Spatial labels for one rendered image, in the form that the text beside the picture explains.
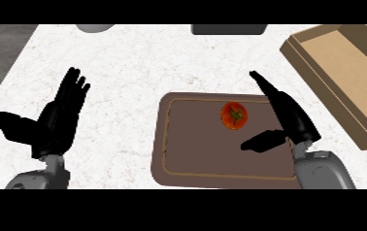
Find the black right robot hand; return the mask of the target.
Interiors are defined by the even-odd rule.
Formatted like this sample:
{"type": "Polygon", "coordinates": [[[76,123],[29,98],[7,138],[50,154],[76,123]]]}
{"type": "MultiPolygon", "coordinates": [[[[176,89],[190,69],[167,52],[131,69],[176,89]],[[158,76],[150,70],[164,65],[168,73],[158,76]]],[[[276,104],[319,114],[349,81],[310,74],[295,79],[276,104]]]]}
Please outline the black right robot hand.
{"type": "Polygon", "coordinates": [[[257,71],[250,71],[257,86],[267,97],[269,104],[281,124],[281,130],[266,130],[241,143],[241,150],[266,152],[290,139],[295,151],[306,151],[321,139],[313,122],[293,97],[279,91],[257,71]]]}

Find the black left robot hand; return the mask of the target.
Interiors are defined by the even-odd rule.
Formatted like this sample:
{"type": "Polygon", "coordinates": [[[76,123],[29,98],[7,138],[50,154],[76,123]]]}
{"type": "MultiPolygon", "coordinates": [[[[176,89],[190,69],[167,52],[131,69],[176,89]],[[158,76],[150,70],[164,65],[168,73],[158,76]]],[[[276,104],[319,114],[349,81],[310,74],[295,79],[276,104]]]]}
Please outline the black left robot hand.
{"type": "Polygon", "coordinates": [[[8,141],[31,145],[34,159],[48,154],[63,155],[71,148],[90,88],[84,81],[79,70],[69,67],[54,100],[47,103],[37,120],[0,112],[0,131],[8,141]]]}

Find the red tomato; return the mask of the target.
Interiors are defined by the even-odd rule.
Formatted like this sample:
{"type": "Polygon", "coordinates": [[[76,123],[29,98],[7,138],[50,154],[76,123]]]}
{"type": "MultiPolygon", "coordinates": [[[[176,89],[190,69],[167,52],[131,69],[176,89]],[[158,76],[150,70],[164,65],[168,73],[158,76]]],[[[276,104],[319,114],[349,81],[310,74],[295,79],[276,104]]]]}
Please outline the red tomato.
{"type": "Polygon", "coordinates": [[[239,102],[227,102],[220,109],[220,121],[226,128],[239,130],[248,121],[248,112],[239,102]]]}

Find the cardboard box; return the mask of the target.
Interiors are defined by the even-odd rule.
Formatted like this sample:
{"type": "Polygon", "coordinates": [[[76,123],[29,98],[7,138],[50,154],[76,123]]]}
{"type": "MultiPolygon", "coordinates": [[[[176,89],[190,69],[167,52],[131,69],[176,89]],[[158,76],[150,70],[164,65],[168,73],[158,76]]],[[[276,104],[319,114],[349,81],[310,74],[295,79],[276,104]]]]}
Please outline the cardboard box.
{"type": "Polygon", "coordinates": [[[321,24],[293,34],[279,52],[367,150],[367,24],[321,24]]]}

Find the brown tray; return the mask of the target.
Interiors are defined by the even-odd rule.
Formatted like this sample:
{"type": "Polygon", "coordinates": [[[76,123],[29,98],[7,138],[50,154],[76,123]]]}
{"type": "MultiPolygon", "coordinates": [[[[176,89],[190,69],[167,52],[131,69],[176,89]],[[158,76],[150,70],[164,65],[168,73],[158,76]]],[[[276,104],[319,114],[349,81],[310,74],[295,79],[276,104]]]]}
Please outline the brown tray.
{"type": "Polygon", "coordinates": [[[159,99],[152,152],[152,177],[171,186],[297,189],[293,145],[263,153],[241,143],[281,128],[261,95],[170,92],[159,99]],[[238,102],[248,112],[242,128],[229,129],[220,109],[238,102]]]}

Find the dark grey flat surface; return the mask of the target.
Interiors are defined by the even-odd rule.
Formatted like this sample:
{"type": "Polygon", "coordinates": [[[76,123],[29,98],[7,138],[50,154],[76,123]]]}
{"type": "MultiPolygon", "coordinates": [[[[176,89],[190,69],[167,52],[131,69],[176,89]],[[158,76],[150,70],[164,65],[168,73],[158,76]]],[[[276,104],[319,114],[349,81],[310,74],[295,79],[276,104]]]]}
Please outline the dark grey flat surface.
{"type": "Polygon", "coordinates": [[[2,82],[37,24],[0,24],[0,83],[2,82]]]}

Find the dark grey rectangular object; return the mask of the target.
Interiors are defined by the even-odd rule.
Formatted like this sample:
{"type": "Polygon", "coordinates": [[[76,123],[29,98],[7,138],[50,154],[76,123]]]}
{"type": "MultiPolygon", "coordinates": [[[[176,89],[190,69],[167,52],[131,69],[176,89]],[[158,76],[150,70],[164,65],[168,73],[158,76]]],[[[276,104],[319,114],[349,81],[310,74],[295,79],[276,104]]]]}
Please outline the dark grey rectangular object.
{"type": "Polygon", "coordinates": [[[260,35],[266,24],[192,24],[193,35],[260,35]]]}

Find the pale grey round object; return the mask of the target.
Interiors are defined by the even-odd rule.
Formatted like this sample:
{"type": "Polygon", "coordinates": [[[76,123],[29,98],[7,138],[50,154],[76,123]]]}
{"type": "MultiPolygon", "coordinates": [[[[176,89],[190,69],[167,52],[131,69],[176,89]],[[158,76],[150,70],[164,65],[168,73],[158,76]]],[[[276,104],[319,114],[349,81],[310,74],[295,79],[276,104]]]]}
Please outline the pale grey round object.
{"type": "Polygon", "coordinates": [[[112,25],[111,24],[76,24],[75,27],[84,33],[100,33],[106,31],[112,25]]]}

